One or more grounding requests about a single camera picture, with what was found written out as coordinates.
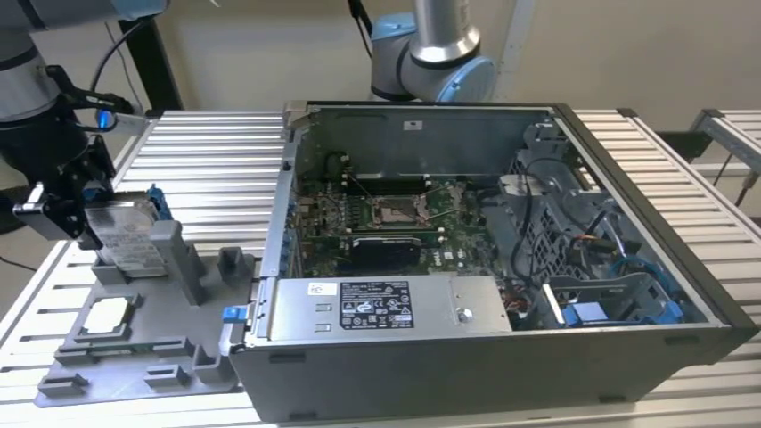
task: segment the blue cable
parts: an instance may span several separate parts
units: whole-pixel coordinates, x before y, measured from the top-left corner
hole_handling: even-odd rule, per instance
[[[659,267],[650,263],[649,261],[646,261],[645,259],[639,259],[635,256],[627,256],[623,257],[622,259],[619,259],[618,261],[615,261],[611,265],[610,265],[610,276],[611,277],[618,277],[618,267],[622,265],[622,263],[627,263],[627,262],[634,262],[634,263],[639,263],[642,266],[645,266],[647,269],[650,269],[650,271],[655,274],[657,276],[657,281],[659,282],[661,286],[666,289],[667,293],[671,293],[671,286],[670,286],[670,281],[666,278],[666,275],[663,274],[663,271],[659,269]]]

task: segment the power supply label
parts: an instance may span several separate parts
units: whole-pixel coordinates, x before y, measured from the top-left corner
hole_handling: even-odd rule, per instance
[[[406,281],[341,283],[344,330],[413,328],[413,300]]]

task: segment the wall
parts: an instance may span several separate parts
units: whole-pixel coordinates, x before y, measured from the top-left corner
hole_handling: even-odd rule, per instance
[[[110,29],[114,37],[121,35],[118,26],[114,22],[110,24]],[[53,31],[40,32],[32,35],[34,44],[45,62],[48,64],[58,64],[66,70],[72,82],[77,87],[86,88],[90,83],[94,67],[112,45],[110,39],[105,33],[105,25],[102,22],[81,25],[68,29],[57,29]],[[126,69],[132,76],[132,82],[137,90],[137,96],[142,101],[146,108],[148,96],[140,83],[134,63],[124,48],[126,58]],[[125,73],[121,68],[121,61],[114,54],[110,62],[105,66],[104,74],[101,76],[100,84],[97,87],[98,92],[114,93],[125,97],[130,102],[134,102],[134,96],[129,91],[126,85]],[[78,114],[80,120],[88,125],[93,124],[93,111],[82,111]],[[116,156],[121,146],[128,140],[128,136],[110,133],[105,135],[105,143],[108,144],[112,156]],[[25,184],[26,180],[10,167],[0,161],[0,189],[10,185]]]
[[[173,2],[160,17],[189,109],[278,110],[288,100],[364,100],[369,59],[345,0]],[[365,0],[370,17],[409,12],[409,0]],[[472,0],[482,52],[502,54],[513,0]]]
[[[757,0],[534,0],[513,101],[630,107],[653,128],[758,108]]]

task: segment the motherboard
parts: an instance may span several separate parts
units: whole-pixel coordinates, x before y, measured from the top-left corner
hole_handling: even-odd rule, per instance
[[[465,179],[344,179],[298,191],[304,277],[500,276],[478,192]]]

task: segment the robotic arm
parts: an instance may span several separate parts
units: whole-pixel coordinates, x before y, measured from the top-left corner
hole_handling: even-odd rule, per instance
[[[62,68],[45,65],[28,32],[134,20],[162,12],[168,3],[0,0],[0,155],[33,189],[14,213],[48,239],[74,239],[85,250],[100,250],[102,243],[84,206],[112,199],[114,167],[100,129],[84,127],[74,111],[133,110],[118,96],[76,88]],[[490,95],[494,65],[480,56],[468,0],[416,0],[414,13],[377,20],[372,44],[372,92],[380,98],[456,102]]]
[[[46,66],[29,31],[88,21],[134,20],[168,0],[0,0],[0,154],[26,177],[32,194],[14,213],[50,240],[101,248],[84,204],[113,194],[114,168],[100,135],[88,136],[80,109],[132,113],[126,100],[74,87],[60,66]]]
[[[490,96],[493,61],[480,56],[468,0],[414,0],[414,13],[378,18],[372,93],[389,101],[477,102]]]

